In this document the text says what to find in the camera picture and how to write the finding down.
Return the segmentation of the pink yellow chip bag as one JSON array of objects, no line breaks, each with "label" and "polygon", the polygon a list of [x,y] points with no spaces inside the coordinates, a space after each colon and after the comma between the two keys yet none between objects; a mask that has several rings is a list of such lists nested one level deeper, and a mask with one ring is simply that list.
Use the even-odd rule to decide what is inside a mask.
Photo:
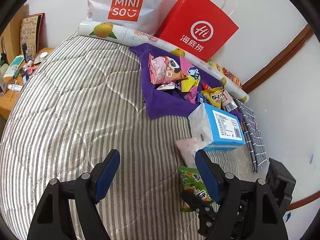
[{"label": "pink yellow chip bag", "polygon": [[180,89],[185,99],[195,104],[197,88],[201,80],[201,74],[197,67],[191,64],[187,59],[180,56],[181,70],[186,79],[181,81]]}]

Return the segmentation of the wooden bedside furniture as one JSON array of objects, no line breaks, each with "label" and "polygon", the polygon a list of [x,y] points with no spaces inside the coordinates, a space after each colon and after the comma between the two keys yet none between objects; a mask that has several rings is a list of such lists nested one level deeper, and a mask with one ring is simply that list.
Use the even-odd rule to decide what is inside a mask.
[{"label": "wooden bedside furniture", "polygon": [[[20,48],[20,27],[22,20],[33,14],[29,14],[29,5],[22,5],[20,9],[15,13],[13,18],[10,20],[6,28],[4,29],[3,33],[1,34],[1,54],[5,54],[7,65],[10,65],[12,62],[15,61],[17,57],[20,55],[23,56],[23,51],[21,51]],[[42,29],[43,26],[45,26],[45,18],[42,22]],[[42,43],[42,36],[43,36],[43,30],[41,29],[41,37],[40,37],[40,44],[39,44],[39,50],[38,52],[33,56],[33,59],[35,59],[36,55],[43,51],[49,51],[51,52],[53,48],[46,48],[47,45],[43,45]],[[3,80],[6,83],[6,85],[9,84],[17,84],[17,85],[23,85],[22,77],[20,74],[18,77],[14,78],[13,73],[11,75],[7,75],[6,77],[3,76]],[[1,95],[1,115],[7,119],[9,116],[9,113],[13,107],[13,104],[15,103],[15,100],[17,98],[17,93],[15,91],[9,90],[7,88],[7,91],[5,93],[2,93]]]}]

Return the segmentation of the red festive snack packet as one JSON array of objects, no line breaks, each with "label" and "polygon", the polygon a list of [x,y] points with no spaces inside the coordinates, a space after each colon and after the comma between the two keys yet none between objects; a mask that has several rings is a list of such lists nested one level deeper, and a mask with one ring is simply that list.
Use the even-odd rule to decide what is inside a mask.
[{"label": "red festive snack packet", "polygon": [[211,90],[212,87],[210,87],[209,85],[207,85],[206,83],[202,84],[203,90]]}]

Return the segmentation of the pale pink tissue packet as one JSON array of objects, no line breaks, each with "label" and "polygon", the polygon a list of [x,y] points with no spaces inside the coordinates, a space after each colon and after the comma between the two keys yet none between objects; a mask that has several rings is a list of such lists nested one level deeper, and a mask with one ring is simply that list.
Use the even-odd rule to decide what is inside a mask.
[{"label": "pale pink tissue packet", "polygon": [[208,145],[207,141],[198,141],[197,138],[187,138],[176,141],[176,146],[186,167],[197,168],[195,162],[196,152]]}]

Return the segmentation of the strawberry white snack packet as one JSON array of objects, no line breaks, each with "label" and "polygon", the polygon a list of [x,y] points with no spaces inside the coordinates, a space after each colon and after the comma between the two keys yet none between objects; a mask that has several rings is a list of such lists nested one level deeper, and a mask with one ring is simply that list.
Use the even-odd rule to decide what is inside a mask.
[{"label": "strawberry white snack packet", "polygon": [[222,93],[221,106],[222,106],[223,110],[228,113],[237,109],[237,107],[238,107],[237,104],[235,103],[235,101],[233,100],[233,98],[227,92],[227,90],[224,90]]}]

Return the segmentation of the lemon print paper roll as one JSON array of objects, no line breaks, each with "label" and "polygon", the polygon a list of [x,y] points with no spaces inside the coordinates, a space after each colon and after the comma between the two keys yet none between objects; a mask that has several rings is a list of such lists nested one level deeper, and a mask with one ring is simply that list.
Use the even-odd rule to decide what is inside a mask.
[{"label": "lemon print paper roll", "polygon": [[[79,24],[78,34],[80,36],[116,42],[129,47],[135,47],[147,43],[169,53],[178,49],[177,46],[161,40],[160,38],[112,23],[82,21]],[[200,68],[217,80],[220,80],[231,96],[237,98],[243,103],[247,103],[249,101],[249,95],[216,68],[189,52],[184,51],[182,55],[194,66]]]}]

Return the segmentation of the wooden door frame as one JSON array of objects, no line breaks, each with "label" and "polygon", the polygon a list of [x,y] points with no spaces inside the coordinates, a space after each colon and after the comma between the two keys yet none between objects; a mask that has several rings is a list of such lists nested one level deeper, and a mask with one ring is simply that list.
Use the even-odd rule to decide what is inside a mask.
[{"label": "wooden door frame", "polygon": [[310,40],[313,34],[313,30],[310,25],[307,24],[276,57],[274,57],[264,68],[259,70],[257,74],[245,82],[242,85],[242,89],[249,94],[263,84],[288,61],[290,61],[303,48],[308,40]]}]

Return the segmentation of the pink cartoon snack packet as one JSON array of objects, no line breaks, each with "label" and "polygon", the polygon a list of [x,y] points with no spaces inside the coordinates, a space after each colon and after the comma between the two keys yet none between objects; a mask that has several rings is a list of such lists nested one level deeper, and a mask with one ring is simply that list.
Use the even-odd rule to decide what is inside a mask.
[{"label": "pink cartoon snack packet", "polygon": [[180,65],[167,56],[153,57],[149,54],[148,67],[153,85],[166,85],[187,78]]}]

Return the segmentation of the orange chips bag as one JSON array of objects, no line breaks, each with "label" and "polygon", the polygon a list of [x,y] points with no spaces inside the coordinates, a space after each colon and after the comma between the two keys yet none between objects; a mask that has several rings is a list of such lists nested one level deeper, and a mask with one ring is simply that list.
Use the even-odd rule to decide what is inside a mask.
[{"label": "orange chips bag", "polygon": [[229,70],[227,70],[225,67],[222,68],[223,74],[229,78],[233,83],[235,83],[239,88],[242,88],[242,83],[240,82],[240,79],[232,74]]}]

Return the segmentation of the blue snack packet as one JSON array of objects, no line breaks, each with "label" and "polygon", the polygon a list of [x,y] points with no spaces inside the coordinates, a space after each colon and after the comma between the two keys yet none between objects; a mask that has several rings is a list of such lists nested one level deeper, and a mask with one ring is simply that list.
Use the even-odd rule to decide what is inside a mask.
[{"label": "blue snack packet", "polygon": [[197,92],[196,93],[196,98],[195,98],[195,103],[197,105],[200,105],[200,104],[206,103],[206,102],[207,102],[206,97],[201,92]]}]

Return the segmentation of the yellow snack packet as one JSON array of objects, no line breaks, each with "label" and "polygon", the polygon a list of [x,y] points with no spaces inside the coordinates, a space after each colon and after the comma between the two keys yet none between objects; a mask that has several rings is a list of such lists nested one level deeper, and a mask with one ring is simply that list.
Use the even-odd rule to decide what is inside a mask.
[{"label": "yellow snack packet", "polygon": [[206,98],[207,102],[220,109],[222,104],[222,94],[223,88],[222,87],[215,87],[209,90],[202,90],[201,94]]}]

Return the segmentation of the green snack packet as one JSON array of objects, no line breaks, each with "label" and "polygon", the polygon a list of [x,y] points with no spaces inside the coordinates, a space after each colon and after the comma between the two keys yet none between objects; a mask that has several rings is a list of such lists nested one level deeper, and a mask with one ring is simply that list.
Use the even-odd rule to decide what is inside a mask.
[{"label": "green snack packet", "polygon": [[179,166],[179,172],[183,191],[192,192],[202,201],[208,202],[209,204],[214,202],[214,200],[209,196],[204,182],[196,168]]}]

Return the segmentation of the decorated picture frame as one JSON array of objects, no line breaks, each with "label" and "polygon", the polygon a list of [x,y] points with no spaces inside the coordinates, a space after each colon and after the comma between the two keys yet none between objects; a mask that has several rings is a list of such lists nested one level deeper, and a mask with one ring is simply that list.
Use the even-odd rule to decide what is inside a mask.
[{"label": "decorated picture frame", "polygon": [[25,17],[20,27],[20,48],[26,44],[31,55],[35,55],[39,50],[42,22],[45,13],[33,14]]}]

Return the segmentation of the red Haidilao paper bag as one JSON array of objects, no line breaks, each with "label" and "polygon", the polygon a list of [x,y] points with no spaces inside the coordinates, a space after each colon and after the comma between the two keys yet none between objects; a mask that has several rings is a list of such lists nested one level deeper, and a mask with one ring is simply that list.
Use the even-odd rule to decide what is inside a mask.
[{"label": "red Haidilao paper bag", "polygon": [[239,29],[238,0],[177,0],[155,36],[207,61]]}]

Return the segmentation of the white Miniso plastic bag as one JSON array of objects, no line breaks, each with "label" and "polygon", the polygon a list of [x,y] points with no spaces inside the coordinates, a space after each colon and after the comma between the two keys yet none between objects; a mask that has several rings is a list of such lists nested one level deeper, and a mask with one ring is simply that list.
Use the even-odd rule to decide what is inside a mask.
[{"label": "white Miniso plastic bag", "polygon": [[87,20],[110,22],[153,35],[164,0],[87,0]]}]

